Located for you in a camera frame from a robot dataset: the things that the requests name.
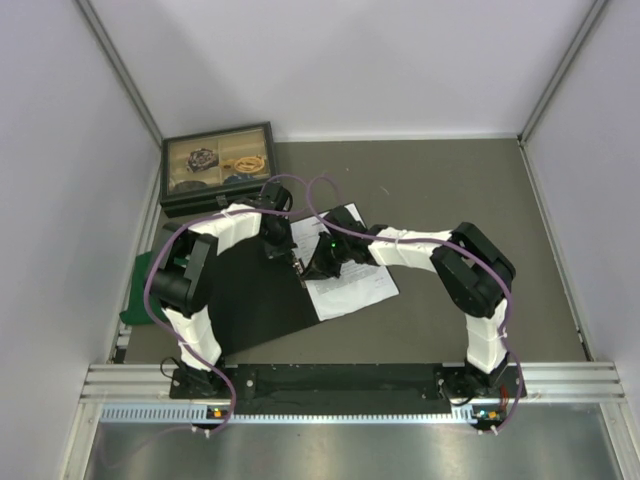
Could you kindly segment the white folder black inside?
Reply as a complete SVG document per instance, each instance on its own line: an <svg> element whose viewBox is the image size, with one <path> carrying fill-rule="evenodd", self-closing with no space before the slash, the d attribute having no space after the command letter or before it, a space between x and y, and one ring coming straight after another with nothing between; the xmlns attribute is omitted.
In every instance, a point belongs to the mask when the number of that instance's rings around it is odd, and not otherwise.
<svg viewBox="0 0 640 480"><path fill-rule="evenodd" d="M213 272L208 314L224 356L323 322L292 266L268 259L258 238L222 253Z"/></svg>

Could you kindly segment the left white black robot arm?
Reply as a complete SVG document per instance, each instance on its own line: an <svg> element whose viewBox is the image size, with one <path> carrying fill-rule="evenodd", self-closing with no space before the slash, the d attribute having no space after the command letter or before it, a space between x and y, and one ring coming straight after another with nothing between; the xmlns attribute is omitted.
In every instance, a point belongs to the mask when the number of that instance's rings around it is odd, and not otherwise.
<svg viewBox="0 0 640 480"><path fill-rule="evenodd" d="M296 330L286 318L297 304L287 296L299 286L292 205L290 191L271 183L198 224L163 228L145 298L157 301L178 342L178 387L216 396L226 387L226 352Z"/></svg>

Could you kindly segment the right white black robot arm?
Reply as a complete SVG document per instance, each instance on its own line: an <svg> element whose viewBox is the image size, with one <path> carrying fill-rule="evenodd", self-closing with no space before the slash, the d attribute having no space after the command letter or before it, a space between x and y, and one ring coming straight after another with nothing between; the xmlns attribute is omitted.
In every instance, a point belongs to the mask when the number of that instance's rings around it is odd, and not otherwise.
<svg viewBox="0 0 640 480"><path fill-rule="evenodd" d="M330 210L319 220L325 229L301 272L302 279L337 278L349 262L436 274L465 316L467 389L487 396L502 385L508 364L506 323L516 269L476 225L463 222L437 233L383 224L367 227L345 206Z"/></svg>

